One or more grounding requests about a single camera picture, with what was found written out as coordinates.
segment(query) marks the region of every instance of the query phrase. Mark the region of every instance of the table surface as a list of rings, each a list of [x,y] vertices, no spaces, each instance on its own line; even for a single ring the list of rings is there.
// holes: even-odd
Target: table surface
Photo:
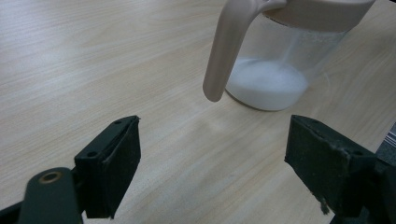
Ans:
[[[138,115],[142,159],[114,220],[329,223],[283,162],[292,114],[376,151],[396,121],[396,4],[377,0],[294,106],[202,92],[225,0],[0,3],[0,207],[33,175],[74,167],[111,121]]]

